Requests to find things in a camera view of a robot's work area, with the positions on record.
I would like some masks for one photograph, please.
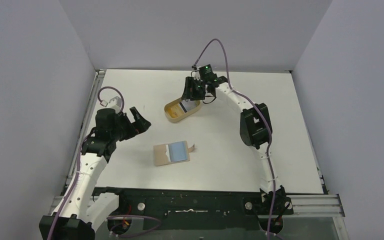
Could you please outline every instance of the white tabletop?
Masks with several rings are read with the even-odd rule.
[[[97,187],[259,191],[259,169],[239,135],[240,116],[216,100],[178,123],[171,123],[164,106],[179,98],[190,71],[119,70],[106,72],[102,86],[119,89],[124,112],[136,107],[152,123],[145,133],[118,142]],[[323,193],[309,136],[289,73],[230,73],[232,85],[256,103],[268,106],[273,128],[272,162],[287,193]],[[104,90],[102,99],[115,96]],[[95,126],[95,118],[89,131]],[[153,146],[178,141],[195,144],[190,161],[154,166]]]

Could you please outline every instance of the bolt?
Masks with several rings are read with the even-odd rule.
[[[251,210],[251,209],[253,209],[253,204],[250,203],[250,202],[247,202],[247,203],[245,203],[245,208],[246,208],[247,210]]]
[[[137,205],[137,209],[139,211],[143,211],[145,209],[145,203],[143,202],[140,202],[138,205]]]

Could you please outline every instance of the brown cardboard piece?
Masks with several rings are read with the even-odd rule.
[[[170,143],[153,146],[153,156],[154,156],[155,166],[163,166],[163,165],[168,165],[168,164],[179,164],[179,163],[189,162],[191,160],[189,153],[195,150],[195,144],[188,148],[188,142],[187,141],[183,141],[183,142],[184,142],[184,146],[185,146],[185,152],[187,153],[187,160],[178,161],[178,162],[169,161],[166,146]]]

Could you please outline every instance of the white wall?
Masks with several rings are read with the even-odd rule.
[[[384,0],[333,0],[292,75],[350,239],[384,239]]]
[[[213,38],[233,71],[292,70],[332,0],[60,0],[96,68],[190,70]],[[224,69],[216,44],[202,62]]]
[[[94,74],[57,0],[0,0],[0,240],[41,239]]]

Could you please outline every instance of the white table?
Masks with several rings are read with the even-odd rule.
[[[259,191],[259,169],[239,136],[240,116],[216,100],[178,123],[164,113],[179,98],[190,71],[108,70],[102,86],[119,89],[124,112],[136,107],[152,123],[145,133],[117,143],[97,187],[201,191]],[[289,73],[230,73],[232,85],[256,103],[268,106],[273,128],[272,162],[287,193],[323,193],[309,136]],[[104,90],[102,99],[116,93]],[[103,108],[97,102],[95,115]],[[177,141],[195,144],[189,162],[154,166],[153,146]]]

